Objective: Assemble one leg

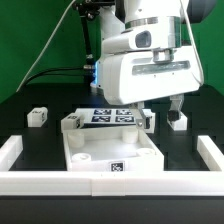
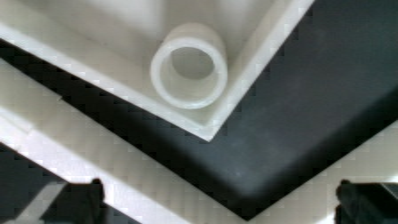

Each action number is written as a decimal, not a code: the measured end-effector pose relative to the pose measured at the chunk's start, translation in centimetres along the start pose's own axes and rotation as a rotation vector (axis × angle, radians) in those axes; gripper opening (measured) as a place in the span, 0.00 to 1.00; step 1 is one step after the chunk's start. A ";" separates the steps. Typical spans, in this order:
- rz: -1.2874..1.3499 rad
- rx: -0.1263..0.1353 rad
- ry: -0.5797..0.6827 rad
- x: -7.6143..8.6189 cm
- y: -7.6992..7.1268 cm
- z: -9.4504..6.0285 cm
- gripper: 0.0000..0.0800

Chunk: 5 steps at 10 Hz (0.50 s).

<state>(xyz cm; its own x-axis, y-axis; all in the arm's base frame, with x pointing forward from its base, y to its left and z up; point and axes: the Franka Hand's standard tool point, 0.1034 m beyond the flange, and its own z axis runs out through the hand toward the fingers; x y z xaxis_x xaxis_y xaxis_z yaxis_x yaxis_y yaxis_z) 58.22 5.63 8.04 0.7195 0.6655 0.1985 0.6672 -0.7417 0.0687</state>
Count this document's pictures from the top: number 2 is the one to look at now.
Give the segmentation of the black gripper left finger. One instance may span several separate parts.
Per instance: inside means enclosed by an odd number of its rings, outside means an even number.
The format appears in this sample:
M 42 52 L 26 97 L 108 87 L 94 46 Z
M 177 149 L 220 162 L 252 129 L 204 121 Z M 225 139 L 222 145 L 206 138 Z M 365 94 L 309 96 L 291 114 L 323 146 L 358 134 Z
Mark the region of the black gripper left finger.
M 104 187 L 88 183 L 49 182 L 40 189 L 14 224 L 99 224 Z

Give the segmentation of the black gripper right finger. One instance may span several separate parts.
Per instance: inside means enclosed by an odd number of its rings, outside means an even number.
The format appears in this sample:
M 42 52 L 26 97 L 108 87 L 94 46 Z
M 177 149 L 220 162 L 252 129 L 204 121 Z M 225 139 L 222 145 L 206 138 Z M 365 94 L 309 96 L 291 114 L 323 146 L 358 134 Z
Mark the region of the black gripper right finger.
M 398 183 L 341 180 L 333 224 L 398 224 Z

